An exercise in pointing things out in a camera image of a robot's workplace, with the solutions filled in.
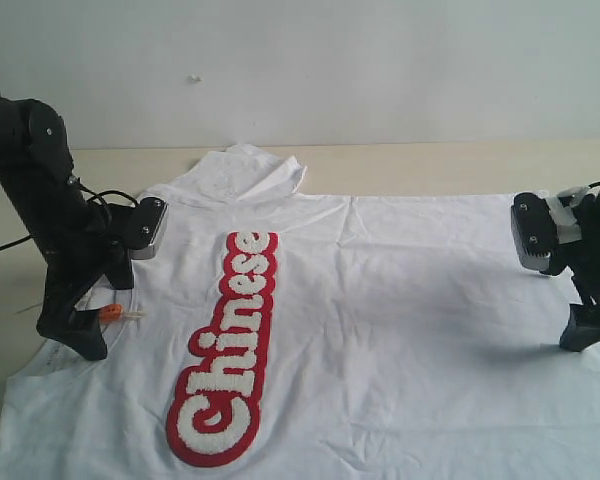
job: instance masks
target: orange tag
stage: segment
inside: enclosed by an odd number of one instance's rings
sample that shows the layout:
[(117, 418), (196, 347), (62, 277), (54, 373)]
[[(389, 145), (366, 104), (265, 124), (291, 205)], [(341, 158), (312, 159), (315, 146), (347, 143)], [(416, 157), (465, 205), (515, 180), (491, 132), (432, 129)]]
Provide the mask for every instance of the orange tag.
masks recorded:
[(106, 307), (102, 307), (98, 313), (98, 320), (100, 323), (111, 323), (118, 320), (124, 312), (122, 305), (119, 303), (112, 303)]

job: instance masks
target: white wall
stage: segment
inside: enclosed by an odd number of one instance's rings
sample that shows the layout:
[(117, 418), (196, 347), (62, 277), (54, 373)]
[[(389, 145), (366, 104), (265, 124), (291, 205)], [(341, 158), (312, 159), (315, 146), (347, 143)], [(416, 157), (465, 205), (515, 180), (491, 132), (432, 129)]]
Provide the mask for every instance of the white wall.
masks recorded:
[(600, 137), (600, 0), (0, 0), (0, 90), (73, 147)]

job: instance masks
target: red and white patch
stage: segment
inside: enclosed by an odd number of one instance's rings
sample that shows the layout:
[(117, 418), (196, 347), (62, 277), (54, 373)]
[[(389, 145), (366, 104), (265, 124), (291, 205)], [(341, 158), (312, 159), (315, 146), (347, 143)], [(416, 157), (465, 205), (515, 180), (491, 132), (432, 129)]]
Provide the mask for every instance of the red and white patch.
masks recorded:
[(193, 333), (189, 351), (204, 357), (178, 377), (167, 414), (173, 452), (196, 467), (217, 467), (242, 455), (260, 425), (273, 278), (275, 233), (231, 233), (209, 326)]

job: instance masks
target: red border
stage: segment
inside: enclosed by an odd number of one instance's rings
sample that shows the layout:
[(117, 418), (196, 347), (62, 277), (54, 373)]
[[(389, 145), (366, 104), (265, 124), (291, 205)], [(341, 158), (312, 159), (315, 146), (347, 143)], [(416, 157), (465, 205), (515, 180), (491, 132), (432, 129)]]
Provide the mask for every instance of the red border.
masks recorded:
[[(229, 253), (225, 257), (223, 262), (225, 275), (222, 277), (219, 283), (219, 289), (222, 295), (214, 309), (211, 324), (209, 326), (205, 326), (196, 330), (191, 335), (188, 342), (189, 351), (193, 355), (204, 357), (204, 360), (202, 360), (202, 363), (199, 366), (187, 367), (184, 370), (182, 370), (182, 372), (180, 372), (180, 375), (178, 376), (178, 381), (176, 383), (174, 399), (167, 414), (166, 431), (169, 446), (182, 461), (196, 467), (217, 467), (220, 465), (226, 465), (227, 463), (234, 461), (240, 455), (242, 455), (247, 450), (247, 448), (249, 448), (260, 426), (260, 399), (262, 398), (262, 389), (264, 386), (265, 378), (265, 367), (267, 365), (267, 352), (269, 349), (269, 338), (271, 332), (271, 313), (273, 311), (272, 294), (275, 289), (275, 279), (273, 276), (278, 267), (277, 260), (274, 255), (275, 250), (278, 247), (278, 235), (275, 233), (268, 234), (269, 245), (264, 251), (260, 252), (260, 255), (264, 255), (269, 261), (269, 267), (262, 274), (262, 276), (264, 276), (266, 279), (266, 285), (260, 292), (257, 293), (257, 295), (262, 296), (264, 304), (259, 309), (238, 309), (236, 311), (236, 313), (243, 315), (248, 315), (254, 312), (260, 312), (262, 315), (260, 328), (258, 330), (258, 346), (256, 347), (254, 352), (256, 355), (256, 364), (253, 368), (255, 380), (252, 394), (249, 397), (245, 398), (237, 392), (204, 391), (189, 394), (186, 391), (189, 374), (191, 372), (210, 372), (210, 367), (213, 362), (213, 359), (217, 356), (242, 355), (246, 352), (246, 348), (227, 348), (222, 352), (218, 352), (213, 347), (208, 349), (201, 349), (198, 345), (198, 338), (202, 333), (213, 332), (216, 336), (223, 333), (223, 331), (220, 330), (220, 322), (222, 321), (224, 307), (229, 300), (239, 298), (252, 298), (252, 295), (240, 295), (229, 288), (229, 279), (231, 277), (233, 277), (234, 275), (243, 275), (237, 273), (233, 269), (231, 265), (232, 260), (240, 254), (246, 255), (247, 258), (251, 258), (253, 256), (253, 254), (243, 252), (238, 249), (235, 242), (237, 235), (237, 232), (233, 232), (227, 237), (227, 249), (229, 250)], [(246, 275), (253, 278), (254, 274), (253, 272), (251, 272), (247, 273)], [(231, 328), (224, 333), (242, 333), (246, 331), (247, 330), (241, 328)], [(226, 373), (239, 373), (239, 371), (231, 372), (230, 370), (227, 370)], [(199, 393), (203, 393), (207, 397), (211, 405), (208, 410), (198, 412), (196, 415), (194, 415), (193, 425), (195, 429), (200, 433), (218, 433), (225, 430), (231, 424), (231, 400), (234, 397), (240, 396), (249, 408), (249, 412), (251, 414), (251, 422), (245, 434), (233, 447), (222, 453), (209, 455), (191, 450), (178, 435), (177, 421), (180, 409), (189, 397)], [(213, 417), (218, 413), (220, 413), (221, 419), (217, 424), (211, 426), (205, 425), (205, 420), (208, 420), (209, 418)]]

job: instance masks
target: beige table surface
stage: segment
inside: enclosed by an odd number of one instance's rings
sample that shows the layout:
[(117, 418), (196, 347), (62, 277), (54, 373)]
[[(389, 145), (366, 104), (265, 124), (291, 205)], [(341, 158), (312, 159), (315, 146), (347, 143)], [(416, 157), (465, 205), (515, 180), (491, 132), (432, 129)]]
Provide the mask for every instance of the beige table surface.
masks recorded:
[[(456, 195), (557, 192), (600, 180), (600, 140), (265, 148), (309, 167), (307, 194)], [(94, 190), (137, 194), (184, 173), (210, 149), (76, 151)], [(26, 234), (0, 188), (0, 244)], [(35, 331), (45, 265), (32, 242), (0, 253), (0, 408), (5, 379), (40, 347)]]

